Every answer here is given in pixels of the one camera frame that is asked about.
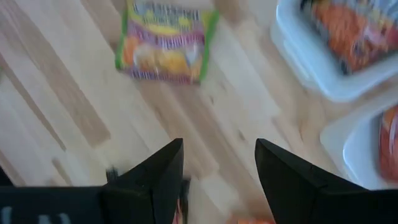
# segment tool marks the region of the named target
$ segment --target snack bag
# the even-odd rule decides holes
[[[302,0],[344,74],[398,51],[397,0]]]
[[[216,11],[127,0],[116,68],[138,79],[199,82],[218,16]]]
[[[384,112],[380,125],[381,175],[398,180],[398,106]]]

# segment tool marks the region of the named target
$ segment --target black object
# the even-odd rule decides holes
[[[265,139],[255,157],[277,224],[398,223],[398,190],[364,189]]]
[[[321,0],[301,0],[300,2],[300,10],[303,10],[306,4],[312,4],[313,2],[321,1]]]
[[[0,223],[171,224],[180,193],[183,141],[175,139],[99,187],[0,187]]]
[[[183,224],[188,224],[188,194],[191,184],[191,179],[183,179],[180,190],[180,206],[183,215]]]
[[[0,167],[0,186],[14,186],[10,178],[8,178],[7,174],[4,172],[4,170],[1,167]]]
[[[112,166],[106,170],[106,180],[108,182],[115,181],[119,177],[119,172],[116,167]]]

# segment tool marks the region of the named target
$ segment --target white tray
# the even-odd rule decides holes
[[[328,125],[320,141],[340,172],[370,189],[396,189],[379,175],[379,130],[382,113],[398,104],[398,87]]]
[[[398,55],[350,76],[300,12],[301,0],[282,0],[271,27],[272,41],[304,86],[332,101],[351,101],[398,73]]]

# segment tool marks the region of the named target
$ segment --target food package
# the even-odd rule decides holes
[[[397,0],[302,0],[301,10],[345,75],[398,51]]]
[[[274,222],[255,218],[241,218],[233,215],[227,224],[274,224]]]
[[[216,11],[127,0],[116,68],[137,79],[198,83],[218,17]]]
[[[380,125],[381,175],[398,180],[398,106],[384,112]]]

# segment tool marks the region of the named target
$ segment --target orange object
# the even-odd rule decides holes
[[[303,0],[301,8],[348,75],[398,51],[397,6],[397,1]]]
[[[132,64],[134,60],[134,51],[139,44],[139,39],[135,37],[124,39],[123,63]]]
[[[380,125],[380,168],[385,179],[398,181],[398,106],[384,112]]]
[[[272,221],[265,221],[262,219],[250,219],[250,218],[237,218],[232,217],[228,224],[275,224]]]

